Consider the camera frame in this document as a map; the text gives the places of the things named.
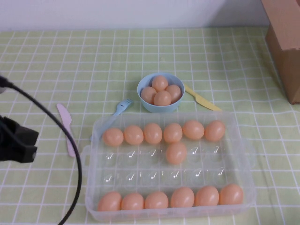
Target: tray handle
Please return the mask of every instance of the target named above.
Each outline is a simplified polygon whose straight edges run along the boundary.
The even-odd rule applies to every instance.
[[[246,149],[246,156],[248,158],[249,165],[251,168],[254,168],[257,163],[256,150],[246,138],[242,138],[242,143]]]
[[[80,159],[82,162],[82,174],[83,176],[88,175],[88,165],[86,165],[86,157],[90,154],[90,145],[87,145],[83,148],[82,153],[80,154]]]

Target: toy knife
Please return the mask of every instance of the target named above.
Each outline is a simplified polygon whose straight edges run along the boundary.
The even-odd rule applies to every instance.
[[[60,113],[62,124],[64,125],[66,130],[71,134],[71,136],[73,138],[73,135],[71,132],[71,127],[70,127],[71,122],[72,122],[70,113],[67,111],[67,109],[62,104],[57,104],[56,107]],[[73,146],[72,146],[70,140],[67,137],[66,137],[66,140],[67,140],[67,150],[69,152],[69,155],[71,157],[75,157],[75,152],[74,152],[74,149],[73,149]]]
[[[198,104],[210,109],[210,110],[214,110],[214,111],[221,111],[222,109],[220,109],[219,107],[215,106],[214,104],[212,104],[211,102],[209,102],[208,100],[206,100],[205,98],[203,98],[202,96],[198,95],[196,92],[194,92],[190,87],[188,87],[186,84],[184,84],[184,89],[187,93],[189,93],[190,95],[195,97],[195,100]]]

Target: black cable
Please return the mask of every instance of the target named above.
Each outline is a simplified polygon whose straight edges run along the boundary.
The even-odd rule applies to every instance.
[[[80,160],[78,148],[77,148],[71,134],[65,129],[65,127],[60,123],[60,121],[49,110],[47,110],[43,105],[41,105],[35,98],[33,98],[28,93],[26,93],[22,89],[18,88],[13,83],[9,82],[6,78],[4,78],[0,75],[0,88],[1,87],[2,88],[8,87],[8,88],[14,89],[17,92],[19,92],[20,94],[22,94],[24,97],[28,98],[30,101],[32,101],[38,108],[40,108],[42,111],[44,111],[57,124],[57,126],[60,127],[60,129],[65,133],[65,135],[70,140],[70,142],[73,146],[76,160],[77,160],[77,165],[78,165],[78,183],[77,183],[77,189],[76,189],[74,200],[73,200],[69,210],[65,214],[64,218],[58,223],[58,225],[63,225],[66,222],[66,220],[70,217],[71,213],[73,212],[73,210],[77,204],[80,190],[81,190],[81,185],[82,185],[82,166],[81,166],[81,160]]]

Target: pink plastic knife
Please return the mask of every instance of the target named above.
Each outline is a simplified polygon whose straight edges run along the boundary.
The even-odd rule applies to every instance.
[[[67,109],[62,104],[57,104],[56,107],[57,107],[58,111],[60,112],[62,124],[64,125],[64,127],[67,129],[67,131],[71,134],[71,136],[73,138],[73,135],[71,132],[71,127],[70,127],[71,122],[72,122],[70,113],[67,111]],[[66,137],[66,139],[67,139],[67,150],[69,152],[69,155],[71,157],[75,157],[75,152],[74,152],[73,146],[67,137]]]

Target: brown egg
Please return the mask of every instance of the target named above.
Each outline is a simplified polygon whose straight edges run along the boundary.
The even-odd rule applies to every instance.
[[[214,186],[204,186],[196,194],[195,206],[215,206],[219,202],[219,192]]]
[[[180,87],[178,87],[176,84],[172,84],[168,86],[166,89],[171,94],[171,104],[177,102],[181,98],[181,90]]]
[[[156,77],[154,77],[153,81],[152,81],[152,87],[157,91],[161,91],[161,90],[165,90],[168,87],[168,81],[167,79],[162,76],[162,75],[158,75]]]
[[[122,144],[124,135],[120,129],[109,128],[104,132],[102,138],[106,145],[110,147],[118,147],[120,144]]]
[[[141,92],[141,98],[149,104],[154,104],[154,97],[156,95],[156,90],[153,87],[146,87]]]
[[[169,92],[166,90],[159,91],[154,97],[154,105],[157,106],[166,106],[171,104],[172,97]]]
[[[165,158],[168,163],[178,165],[187,157],[187,148],[181,142],[175,142],[168,146],[165,151]]]
[[[225,124],[220,120],[214,120],[205,128],[204,136],[210,142],[217,142],[224,136],[225,131]]]
[[[187,208],[194,205],[195,196],[189,187],[180,187],[171,197],[171,208]]]
[[[145,209],[166,209],[168,205],[168,197],[161,191],[151,193],[145,200]]]
[[[182,138],[182,128],[178,123],[170,123],[164,129],[164,140],[167,143],[180,141]]]
[[[122,200],[122,210],[142,210],[144,208],[144,198],[139,193],[126,195]]]
[[[163,131],[156,123],[148,123],[144,128],[144,138],[149,144],[158,144],[163,138]]]
[[[243,190],[237,184],[228,184],[220,192],[220,205],[236,205],[243,203]]]
[[[204,135],[204,127],[196,120],[189,120],[182,127],[183,134],[192,140],[200,140]]]
[[[104,195],[98,203],[98,211],[121,210],[122,197],[119,192],[112,191]]]
[[[143,142],[144,133],[136,125],[130,125],[124,130],[124,138],[128,144],[139,145]]]

